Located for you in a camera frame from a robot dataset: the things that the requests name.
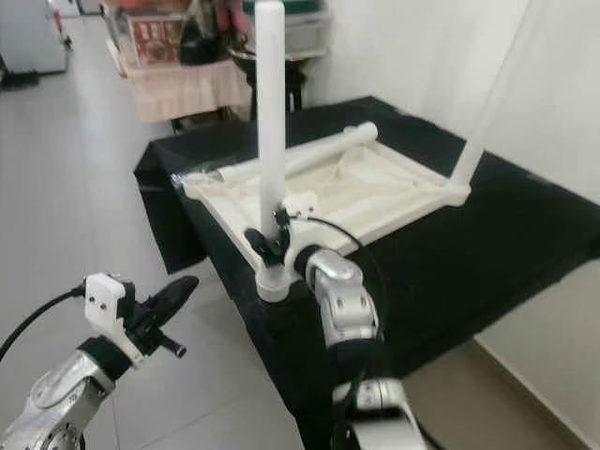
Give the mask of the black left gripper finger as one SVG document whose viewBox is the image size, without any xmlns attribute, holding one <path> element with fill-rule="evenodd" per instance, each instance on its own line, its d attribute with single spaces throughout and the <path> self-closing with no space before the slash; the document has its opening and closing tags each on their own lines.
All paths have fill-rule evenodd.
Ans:
<svg viewBox="0 0 600 450">
<path fill-rule="evenodd" d="M 180 276 L 180 278 L 177 278 L 174 281 L 180 281 L 180 283 L 181 283 L 181 307 L 179 308 L 179 311 L 177 311 L 177 313 L 179 313 L 180 309 L 184 308 L 184 305 L 188 302 L 189 297 L 191 297 L 191 295 L 197 291 L 197 288 L 199 287 L 199 279 L 197 278 L 197 276 Z M 153 330 L 162 330 L 163 326 L 158 327 L 157 329 L 153 329 Z"/>
<path fill-rule="evenodd" d="M 181 307 L 181 283 L 173 281 L 136 307 L 136 333 L 147 334 L 175 316 Z"/>
</svg>

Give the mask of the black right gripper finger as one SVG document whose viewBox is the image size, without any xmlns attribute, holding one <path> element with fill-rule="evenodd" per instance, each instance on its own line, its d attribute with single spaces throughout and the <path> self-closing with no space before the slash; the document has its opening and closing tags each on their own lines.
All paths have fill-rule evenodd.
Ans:
<svg viewBox="0 0 600 450">
<path fill-rule="evenodd" d="M 258 229 L 245 229 L 244 237 L 264 266 L 281 266 L 284 263 L 284 231 L 269 237 Z"/>
</svg>

